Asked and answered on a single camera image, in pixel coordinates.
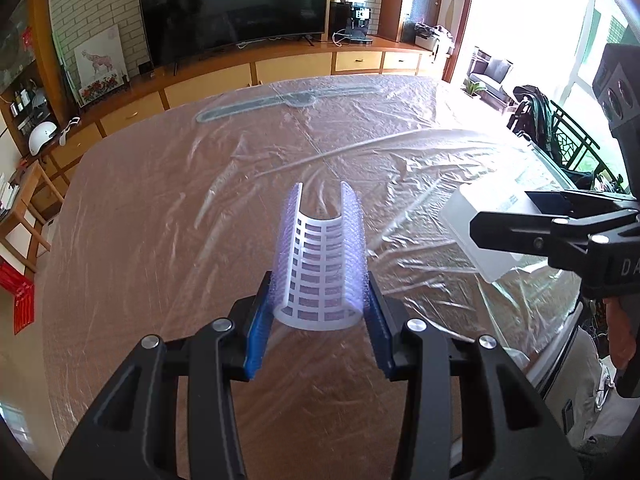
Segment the person right hand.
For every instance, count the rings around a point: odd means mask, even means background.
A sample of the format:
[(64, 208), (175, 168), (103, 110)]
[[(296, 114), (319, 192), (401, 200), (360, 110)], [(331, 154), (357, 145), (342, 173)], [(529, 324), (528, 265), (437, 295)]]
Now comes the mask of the person right hand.
[(624, 370), (636, 353), (636, 337), (631, 333), (631, 322), (620, 300), (606, 298), (604, 304), (611, 360), (618, 370)]

